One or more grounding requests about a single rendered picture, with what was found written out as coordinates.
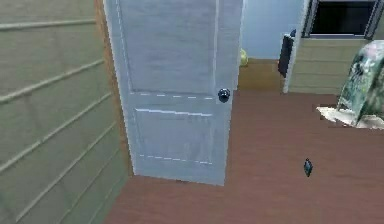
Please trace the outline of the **black flat panel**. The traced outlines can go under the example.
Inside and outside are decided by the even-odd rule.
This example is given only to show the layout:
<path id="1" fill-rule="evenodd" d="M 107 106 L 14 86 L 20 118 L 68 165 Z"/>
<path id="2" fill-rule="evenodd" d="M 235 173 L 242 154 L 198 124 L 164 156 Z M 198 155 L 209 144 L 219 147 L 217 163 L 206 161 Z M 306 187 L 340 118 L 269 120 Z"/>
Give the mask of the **black flat panel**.
<path id="1" fill-rule="evenodd" d="M 278 71 L 282 77 L 286 77 L 295 35 L 296 30 L 293 29 L 289 34 L 285 34 L 282 39 L 282 47 L 278 61 Z"/>

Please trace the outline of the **green patterned bed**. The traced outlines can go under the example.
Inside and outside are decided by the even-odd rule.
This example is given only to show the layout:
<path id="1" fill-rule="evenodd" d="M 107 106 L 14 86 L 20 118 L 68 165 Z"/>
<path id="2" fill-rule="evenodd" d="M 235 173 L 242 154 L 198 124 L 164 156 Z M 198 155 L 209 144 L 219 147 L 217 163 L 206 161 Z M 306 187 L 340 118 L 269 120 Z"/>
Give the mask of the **green patterned bed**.
<path id="1" fill-rule="evenodd" d="M 371 41 L 356 53 L 336 106 L 316 110 L 347 127 L 384 130 L 384 40 Z"/>

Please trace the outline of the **small dark blue object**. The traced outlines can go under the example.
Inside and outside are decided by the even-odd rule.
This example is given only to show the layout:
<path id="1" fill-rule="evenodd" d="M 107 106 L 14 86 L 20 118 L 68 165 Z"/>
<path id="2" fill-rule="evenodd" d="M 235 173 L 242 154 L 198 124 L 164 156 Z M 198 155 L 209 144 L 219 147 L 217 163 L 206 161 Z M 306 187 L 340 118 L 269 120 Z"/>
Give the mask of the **small dark blue object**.
<path id="1" fill-rule="evenodd" d="M 310 161 L 309 158 L 305 159 L 303 169 L 304 169 L 306 176 L 309 177 L 312 173 L 312 170 L 313 170 L 313 165 L 312 165 L 312 162 Z"/>

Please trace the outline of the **pale grey panel door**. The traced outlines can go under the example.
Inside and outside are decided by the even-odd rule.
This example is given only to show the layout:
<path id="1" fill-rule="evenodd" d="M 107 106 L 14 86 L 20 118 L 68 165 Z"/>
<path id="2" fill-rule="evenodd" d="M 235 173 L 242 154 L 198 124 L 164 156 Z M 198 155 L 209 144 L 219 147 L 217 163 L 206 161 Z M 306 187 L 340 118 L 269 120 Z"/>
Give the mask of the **pale grey panel door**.
<path id="1" fill-rule="evenodd" d="M 134 173 L 223 184 L 244 0 L 103 3 Z"/>

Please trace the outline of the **dark framed window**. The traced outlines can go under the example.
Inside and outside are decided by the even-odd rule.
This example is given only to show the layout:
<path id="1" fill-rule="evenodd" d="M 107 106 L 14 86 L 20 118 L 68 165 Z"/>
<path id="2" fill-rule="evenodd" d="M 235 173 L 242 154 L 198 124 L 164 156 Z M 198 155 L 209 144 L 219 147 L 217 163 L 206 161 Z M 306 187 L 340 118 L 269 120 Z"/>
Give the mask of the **dark framed window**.
<path id="1" fill-rule="evenodd" d="M 384 0 L 309 0 L 303 38 L 372 40 Z"/>

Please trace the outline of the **black round door knob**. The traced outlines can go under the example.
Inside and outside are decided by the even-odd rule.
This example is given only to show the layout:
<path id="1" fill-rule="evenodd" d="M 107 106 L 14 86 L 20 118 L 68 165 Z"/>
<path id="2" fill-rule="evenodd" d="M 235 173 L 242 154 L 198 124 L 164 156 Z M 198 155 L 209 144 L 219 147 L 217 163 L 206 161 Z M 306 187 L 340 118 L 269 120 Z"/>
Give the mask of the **black round door knob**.
<path id="1" fill-rule="evenodd" d="M 230 96 L 231 96 L 231 93 L 229 89 L 224 88 L 218 91 L 218 98 L 219 98 L 219 101 L 222 103 L 226 103 L 229 100 Z"/>

